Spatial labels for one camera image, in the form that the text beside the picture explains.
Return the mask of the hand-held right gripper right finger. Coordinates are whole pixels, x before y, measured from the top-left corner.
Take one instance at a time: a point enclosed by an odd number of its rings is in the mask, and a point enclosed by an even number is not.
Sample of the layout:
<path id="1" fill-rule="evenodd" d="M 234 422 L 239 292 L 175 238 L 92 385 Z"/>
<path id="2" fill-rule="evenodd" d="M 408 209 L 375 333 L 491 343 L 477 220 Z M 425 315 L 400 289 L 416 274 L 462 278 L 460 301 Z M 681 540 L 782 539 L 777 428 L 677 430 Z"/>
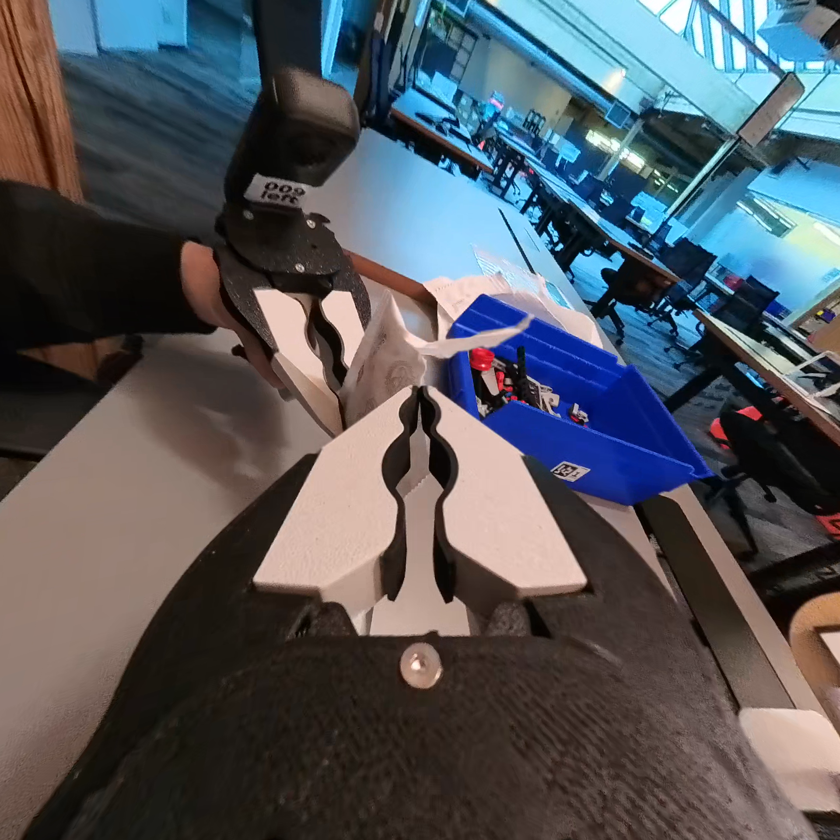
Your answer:
<path id="1" fill-rule="evenodd" d="M 587 579 L 518 449 L 432 386 L 422 388 L 434 510 L 434 578 L 481 617 L 499 604 L 582 592 Z"/>

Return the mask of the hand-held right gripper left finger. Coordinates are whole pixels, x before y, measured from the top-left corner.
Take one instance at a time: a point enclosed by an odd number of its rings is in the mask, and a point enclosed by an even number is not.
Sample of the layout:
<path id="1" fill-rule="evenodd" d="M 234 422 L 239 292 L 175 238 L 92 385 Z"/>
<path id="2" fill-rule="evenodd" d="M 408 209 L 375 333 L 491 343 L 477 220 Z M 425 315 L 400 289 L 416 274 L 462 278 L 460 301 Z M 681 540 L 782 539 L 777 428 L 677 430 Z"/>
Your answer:
<path id="1" fill-rule="evenodd" d="M 322 447 L 254 575 L 259 592 L 339 604 L 371 633 L 375 608 L 396 601 L 406 576 L 418 397 L 402 389 Z"/>

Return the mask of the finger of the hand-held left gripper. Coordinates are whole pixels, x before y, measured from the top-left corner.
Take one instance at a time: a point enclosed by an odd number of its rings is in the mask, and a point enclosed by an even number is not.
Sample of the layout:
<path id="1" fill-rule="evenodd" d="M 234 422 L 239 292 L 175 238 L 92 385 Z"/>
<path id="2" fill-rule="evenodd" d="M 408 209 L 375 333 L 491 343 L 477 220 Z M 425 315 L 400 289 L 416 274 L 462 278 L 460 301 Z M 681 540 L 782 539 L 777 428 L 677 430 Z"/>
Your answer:
<path id="1" fill-rule="evenodd" d="M 340 435 L 343 421 L 339 400 L 308 341 L 305 308 L 297 299 L 275 289 L 256 289 L 255 298 L 276 346 L 272 369 L 325 433 Z"/>
<path id="2" fill-rule="evenodd" d="M 308 297 L 308 347 L 313 358 L 308 377 L 321 393 L 344 384 L 364 336 L 355 300 L 346 290 Z"/>

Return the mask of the white paper packet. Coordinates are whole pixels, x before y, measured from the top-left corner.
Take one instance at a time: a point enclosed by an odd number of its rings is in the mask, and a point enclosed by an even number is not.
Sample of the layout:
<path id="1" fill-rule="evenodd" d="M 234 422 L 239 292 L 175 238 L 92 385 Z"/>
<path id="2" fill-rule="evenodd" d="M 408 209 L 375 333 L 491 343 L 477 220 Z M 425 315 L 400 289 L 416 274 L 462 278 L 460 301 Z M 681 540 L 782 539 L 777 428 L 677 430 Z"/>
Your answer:
<path id="1" fill-rule="evenodd" d="M 429 368 L 437 360 L 478 349 L 480 338 L 495 348 L 523 332 L 533 319 L 531 314 L 522 314 L 514 317 L 511 327 L 480 329 L 471 339 L 450 339 L 447 334 L 455 316 L 465 310 L 438 304 L 434 336 L 425 339 L 406 325 L 394 295 L 383 292 L 339 391 L 344 428 L 351 428 L 403 389 L 431 383 Z"/>

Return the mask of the blue plastic bin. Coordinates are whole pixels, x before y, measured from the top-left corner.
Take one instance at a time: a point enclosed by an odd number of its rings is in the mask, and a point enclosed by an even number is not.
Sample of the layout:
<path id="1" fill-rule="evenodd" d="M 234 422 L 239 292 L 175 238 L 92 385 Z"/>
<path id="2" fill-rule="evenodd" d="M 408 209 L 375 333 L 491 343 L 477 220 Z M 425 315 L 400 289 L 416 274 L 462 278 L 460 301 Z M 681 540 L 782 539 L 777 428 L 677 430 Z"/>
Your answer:
<path id="1" fill-rule="evenodd" d="M 560 399 L 554 414 L 511 402 L 481 417 L 467 353 L 447 362 L 448 396 L 573 490 L 634 506 L 712 475 L 645 378 L 632 365 L 539 319 L 494 348 Z"/>

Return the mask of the person's left forearm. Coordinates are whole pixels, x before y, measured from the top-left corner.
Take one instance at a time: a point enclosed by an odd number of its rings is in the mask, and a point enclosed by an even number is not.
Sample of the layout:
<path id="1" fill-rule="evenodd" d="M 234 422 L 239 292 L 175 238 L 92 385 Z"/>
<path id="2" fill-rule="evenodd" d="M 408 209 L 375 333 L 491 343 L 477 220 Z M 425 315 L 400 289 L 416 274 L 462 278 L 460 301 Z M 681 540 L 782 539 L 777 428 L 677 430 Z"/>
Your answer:
<path id="1" fill-rule="evenodd" d="M 2 354 L 126 333 L 204 333 L 182 281 L 186 240 L 1 183 Z"/>

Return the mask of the grey desk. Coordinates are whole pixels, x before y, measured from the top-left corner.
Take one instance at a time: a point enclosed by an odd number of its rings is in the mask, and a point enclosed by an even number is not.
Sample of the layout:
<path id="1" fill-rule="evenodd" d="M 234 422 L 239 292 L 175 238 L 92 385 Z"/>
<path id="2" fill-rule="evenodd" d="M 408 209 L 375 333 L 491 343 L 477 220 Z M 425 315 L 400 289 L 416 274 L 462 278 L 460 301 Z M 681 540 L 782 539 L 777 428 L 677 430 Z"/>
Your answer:
<path id="1" fill-rule="evenodd" d="M 477 268 L 473 245 L 524 266 L 517 245 L 582 301 L 527 225 L 464 180 L 362 132 L 351 157 L 311 196 L 332 221 L 376 300 L 386 283 Z M 296 403 L 282 402 L 217 332 L 152 342 L 144 359 L 2 501 L 2 838 L 20 838 L 79 758 L 154 612 L 201 550 L 298 459 L 327 442 Z M 436 605 L 421 574 L 421 533 L 434 496 L 423 480 L 409 515 L 408 585 L 381 603 L 372 629 L 466 631 L 461 604 Z M 819 755 L 824 708 L 789 645 L 688 486 L 639 510 L 682 587 L 738 706 L 770 735 L 805 736 Z"/>

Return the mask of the long office desk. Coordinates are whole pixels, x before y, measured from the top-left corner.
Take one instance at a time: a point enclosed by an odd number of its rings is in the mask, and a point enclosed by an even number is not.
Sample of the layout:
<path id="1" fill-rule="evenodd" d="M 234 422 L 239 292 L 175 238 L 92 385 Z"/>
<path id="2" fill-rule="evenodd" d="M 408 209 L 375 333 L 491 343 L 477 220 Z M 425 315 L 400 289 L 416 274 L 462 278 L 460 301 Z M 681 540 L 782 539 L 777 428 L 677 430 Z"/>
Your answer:
<path id="1" fill-rule="evenodd" d="M 536 227 L 537 236 L 542 237 L 553 223 L 566 224 L 571 229 L 567 241 L 553 251 L 563 272 L 569 271 L 577 257 L 585 251 L 608 247 L 662 277 L 665 287 L 679 281 L 677 274 L 655 256 L 647 255 L 626 231 L 608 222 L 566 182 L 536 163 L 528 163 L 527 167 L 537 181 L 521 212 L 526 213 L 535 203 L 542 205 L 542 214 Z"/>

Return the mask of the person's left hand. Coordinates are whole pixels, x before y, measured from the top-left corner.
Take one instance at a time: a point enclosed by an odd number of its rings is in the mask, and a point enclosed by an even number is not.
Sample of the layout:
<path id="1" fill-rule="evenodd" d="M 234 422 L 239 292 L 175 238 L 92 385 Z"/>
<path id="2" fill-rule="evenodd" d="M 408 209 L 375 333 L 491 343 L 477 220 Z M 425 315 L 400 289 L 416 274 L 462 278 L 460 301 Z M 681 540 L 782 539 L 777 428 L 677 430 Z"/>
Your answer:
<path id="1" fill-rule="evenodd" d="M 280 396 L 288 397 L 289 392 L 272 369 L 260 336 L 228 300 L 214 251 L 194 241 L 186 241 L 181 252 L 181 279 L 185 299 L 195 315 L 205 324 L 234 333 L 241 354 L 251 366 Z"/>

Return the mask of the crumpled white paper bags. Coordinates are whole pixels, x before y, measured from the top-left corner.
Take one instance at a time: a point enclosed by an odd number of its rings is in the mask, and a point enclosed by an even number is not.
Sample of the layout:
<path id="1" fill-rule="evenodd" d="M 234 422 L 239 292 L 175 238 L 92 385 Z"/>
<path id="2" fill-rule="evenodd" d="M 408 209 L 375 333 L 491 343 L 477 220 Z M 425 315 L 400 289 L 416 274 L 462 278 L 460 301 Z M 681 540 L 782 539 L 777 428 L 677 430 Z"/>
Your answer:
<path id="1" fill-rule="evenodd" d="M 535 319 L 564 326 L 563 316 L 573 308 L 568 299 L 540 274 L 475 246 L 473 253 L 477 273 L 458 279 L 440 277 L 425 285 L 451 322 L 484 295 Z"/>

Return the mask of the pile of toy bricks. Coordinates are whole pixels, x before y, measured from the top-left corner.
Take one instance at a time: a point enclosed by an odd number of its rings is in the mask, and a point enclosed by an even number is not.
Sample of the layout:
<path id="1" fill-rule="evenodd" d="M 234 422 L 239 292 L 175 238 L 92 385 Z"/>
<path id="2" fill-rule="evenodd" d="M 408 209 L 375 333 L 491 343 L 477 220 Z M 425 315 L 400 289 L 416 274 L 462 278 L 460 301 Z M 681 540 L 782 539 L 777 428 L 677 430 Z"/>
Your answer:
<path id="1" fill-rule="evenodd" d="M 550 385 L 534 379 L 529 370 L 530 358 L 523 346 L 510 360 L 488 348 L 469 352 L 469 368 L 480 418 L 500 411 L 509 404 L 522 404 L 553 417 L 565 416 L 572 424 L 588 427 L 589 414 L 573 402 L 561 402 L 560 394 Z"/>

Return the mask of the black mesh chair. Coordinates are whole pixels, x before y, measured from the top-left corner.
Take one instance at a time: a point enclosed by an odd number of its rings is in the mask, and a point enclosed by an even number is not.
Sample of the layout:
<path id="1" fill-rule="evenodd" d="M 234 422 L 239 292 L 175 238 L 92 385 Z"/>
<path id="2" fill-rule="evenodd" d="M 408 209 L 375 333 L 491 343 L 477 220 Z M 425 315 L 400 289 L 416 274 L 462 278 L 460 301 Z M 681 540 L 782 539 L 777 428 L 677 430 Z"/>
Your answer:
<path id="1" fill-rule="evenodd" d="M 40 461 L 108 392 L 72 374 L 2 383 L 1 456 Z"/>

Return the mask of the black office chair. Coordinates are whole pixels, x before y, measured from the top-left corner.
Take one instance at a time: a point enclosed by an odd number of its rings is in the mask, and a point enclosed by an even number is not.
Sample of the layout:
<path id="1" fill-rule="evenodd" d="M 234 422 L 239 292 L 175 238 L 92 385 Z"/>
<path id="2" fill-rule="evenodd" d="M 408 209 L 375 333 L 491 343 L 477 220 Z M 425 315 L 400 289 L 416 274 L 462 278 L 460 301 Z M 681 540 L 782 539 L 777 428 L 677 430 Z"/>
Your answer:
<path id="1" fill-rule="evenodd" d="M 673 291 L 688 291 L 690 280 L 703 280 L 716 256 L 705 248 L 682 238 L 665 249 L 657 260 L 626 255 L 617 269 L 604 268 L 605 291 L 595 301 L 585 300 L 594 319 L 609 319 L 616 331 L 615 345 L 625 340 L 625 324 L 617 313 L 618 306 L 656 317 L 657 307 Z"/>

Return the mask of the white instruction booklet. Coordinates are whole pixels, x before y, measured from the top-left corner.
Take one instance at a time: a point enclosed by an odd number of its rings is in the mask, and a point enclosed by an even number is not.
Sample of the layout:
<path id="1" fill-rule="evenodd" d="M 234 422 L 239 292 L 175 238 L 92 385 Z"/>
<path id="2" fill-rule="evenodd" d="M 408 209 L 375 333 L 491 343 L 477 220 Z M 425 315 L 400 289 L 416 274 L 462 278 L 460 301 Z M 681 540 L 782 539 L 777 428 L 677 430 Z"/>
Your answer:
<path id="1" fill-rule="evenodd" d="M 738 714 L 752 749 L 802 812 L 839 813 L 839 736 L 812 710 L 744 708 Z"/>

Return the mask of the ceiling projector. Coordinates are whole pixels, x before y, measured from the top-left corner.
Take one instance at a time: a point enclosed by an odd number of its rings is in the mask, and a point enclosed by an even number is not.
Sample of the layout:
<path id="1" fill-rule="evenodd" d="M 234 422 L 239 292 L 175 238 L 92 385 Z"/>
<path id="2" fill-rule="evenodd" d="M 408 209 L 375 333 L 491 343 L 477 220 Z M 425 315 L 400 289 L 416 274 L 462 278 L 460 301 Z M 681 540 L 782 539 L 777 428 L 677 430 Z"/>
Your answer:
<path id="1" fill-rule="evenodd" d="M 838 60 L 839 2 L 769 1 L 757 36 L 784 60 Z"/>

